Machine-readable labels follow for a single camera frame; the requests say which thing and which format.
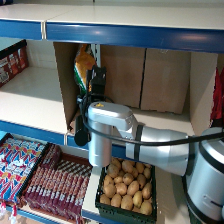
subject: blue shelf edge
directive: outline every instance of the blue shelf edge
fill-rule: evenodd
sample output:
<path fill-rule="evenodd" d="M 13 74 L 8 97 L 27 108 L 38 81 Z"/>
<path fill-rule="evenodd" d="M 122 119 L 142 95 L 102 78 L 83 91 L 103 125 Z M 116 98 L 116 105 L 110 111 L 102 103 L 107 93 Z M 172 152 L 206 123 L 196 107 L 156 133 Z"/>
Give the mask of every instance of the blue shelf edge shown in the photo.
<path fill-rule="evenodd" d="M 89 211 L 85 211 L 85 210 L 82 210 L 81 211 L 81 214 L 82 214 L 82 217 L 83 218 L 86 218 L 86 219 L 91 219 L 91 220 L 95 220 L 99 223 L 106 223 L 106 224 L 122 224 L 120 222 L 115 222 L 111 219 L 106 219 L 100 215 L 97 215 L 97 214 L 94 214 L 92 212 L 89 212 Z"/>
<path fill-rule="evenodd" d="M 64 145 L 64 134 L 58 134 L 37 128 L 27 127 L 19 124 L 9 123 L 0 120 L 0 130 L 12 134 L 23 135 L 42 141 Z"/>
<path fill-rule="evenodd" d="M 6 210 L 9 211 L 9 212 L 12 212 L 12 207 L 7 205 L 6 206 Z M 33 219 L 33 220 L 38 221 L 40 223 L 45 223 L 45 224 L 60 224 L 58 222 L 55 222 L 55 221 L 52 221 L 52 220 L 43 218 L 41 216 L 38 216 L 38 215 L 35 215 L 35 214 L 32 214 L 32 213 L 26 212 L 26 211 L 23 211 L 21 209 L 17 209 L 17 214 L 18 215 L 21 215 L 23 217 L 26 217 L 28 219 Z"/>
<path fill-rule="evenodd" d="M 42 40 L 41 22 L 0 20 L 0 36 Z"/>
<path fill-rule="evenodd" d="M 224 30 L 47 22 L 46 33 L 51 41 L 224 53 Z"/>

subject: cardboard box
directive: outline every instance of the cardboard box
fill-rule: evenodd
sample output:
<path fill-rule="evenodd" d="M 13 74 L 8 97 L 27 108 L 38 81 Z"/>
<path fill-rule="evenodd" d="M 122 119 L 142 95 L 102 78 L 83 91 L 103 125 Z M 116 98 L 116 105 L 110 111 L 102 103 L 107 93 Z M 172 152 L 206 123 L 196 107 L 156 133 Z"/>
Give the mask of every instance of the cardboard box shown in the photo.
<path fill-rule="evenodd" d="M 73 71 L 78 44 L 54 43 L 54 47 L 66 123 L 69 128 L 77 107 L 76 96 L 79 94 L 79 87 L 74 81 Z M 102 66 L 106 66 L 108 70 L 106 94 L 112 97 L 116 103 L 138 107 L 144 49 L 101 46 L 101 51 Z M 160 108 L 150 109 L 171 111 L 169 108 L 172 106 L 172 112 L 181 113 L 189 89 L 190 93 L 186 100 L 190 101 L 190 105 L 186 108 L 189 111 L 189 120 L 186 118 L 183 122 L 190 121 L 194 133 L 201 135 L 210 126 L 215 71 L 217 66 L 220 69 L 224 67 L 223 61 L 224 55 L 222 54 L 181 51 L 168 51 L 163 54 L 159 50 L 148 49 L 141 108 L 143 108 L 144 100 L 149 104 L 147 100 L 156 98 L 155 91 L 160 93 L 158 90 L 162 89 L 160 99 L 168 109 L 163 109 L 163 104 Z M 146 123 L 140 119 L 141 116 L 136 117 L 139 121 Z M 173 117 L 175 120 L 181 119 L 178 114 L 173 114 Z"/>
<path fill-rule="evenodd" d="M 141 109 L 181 114 L 190 79 L 190 52 L 147 49 Z"/>
<path fill-rule="evenodd" d="M 101 46 L 101 66 L 106 66 L 105 95 L 117 104 L 139 108 L 144 48 Z"/>

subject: snack bag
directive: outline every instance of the snack bag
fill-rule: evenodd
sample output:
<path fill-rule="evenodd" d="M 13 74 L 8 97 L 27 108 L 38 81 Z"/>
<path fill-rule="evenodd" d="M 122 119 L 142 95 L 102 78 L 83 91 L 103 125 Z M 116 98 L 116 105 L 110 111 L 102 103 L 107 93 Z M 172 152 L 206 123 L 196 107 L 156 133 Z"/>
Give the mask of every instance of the snack bag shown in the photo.
<path fill-rule="evenodd" d="M 80 94 L 86 93 L 86 70 L 91 70 L 96 65 L 91 45 L 82 44 L 75 58 L 75 81 L 80 87 Z"/>

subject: metal cylinder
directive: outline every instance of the metal cylinder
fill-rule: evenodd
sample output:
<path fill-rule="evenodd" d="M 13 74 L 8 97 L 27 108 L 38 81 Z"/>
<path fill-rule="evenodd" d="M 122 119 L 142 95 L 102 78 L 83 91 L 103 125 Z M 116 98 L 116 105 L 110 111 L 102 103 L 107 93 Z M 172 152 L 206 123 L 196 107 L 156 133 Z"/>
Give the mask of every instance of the metal cylinder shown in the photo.
<path fill-rule="evenodd" d="M 186 138 L 187 134 L 172 130 L 143 127 L 141 141 L 164 142 Z M 139 160 L 183 176 L 188 163 L 188 144 L 174 146 L 141 146 Z"/>
<path fill-rule="evenodd" d="M 93 129 L 105 133 L 112 133 L 112 126 L 101 124 L 88 119 L 88 124 Z M 111 162 L 111 140 L 101 137 L 91 132 L 91 141 L 89 146 L 89 162 L 92 166 L 105 167 Z"/>

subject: packaged food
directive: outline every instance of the packaged food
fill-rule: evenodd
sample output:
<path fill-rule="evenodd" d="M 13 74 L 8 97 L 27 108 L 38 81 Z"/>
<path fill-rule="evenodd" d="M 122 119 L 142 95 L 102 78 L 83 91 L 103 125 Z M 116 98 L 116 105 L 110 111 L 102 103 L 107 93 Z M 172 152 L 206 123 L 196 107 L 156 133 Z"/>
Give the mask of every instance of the packaged food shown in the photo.
<path fill-rule="evenodd" d="M 41 167 L 47 169 L 56 169 L 61 156 L 61 149 L 57 145 L 52 145 Z"/>
<path fill-rule="evenodd" d="M 94 59 L 91 45 L 82 44 L 75 58 L 75 81 L 79 85 L 80 94 L 84 95 L 86 93 L 86 71 L 92 70 L 93 65 L 96 65 Z"/>
<path fill-rule="evenodd" d="M 28 67 L 26 45 L 26 41 L 22 40 L 0 51 L 0 87 Z"/>

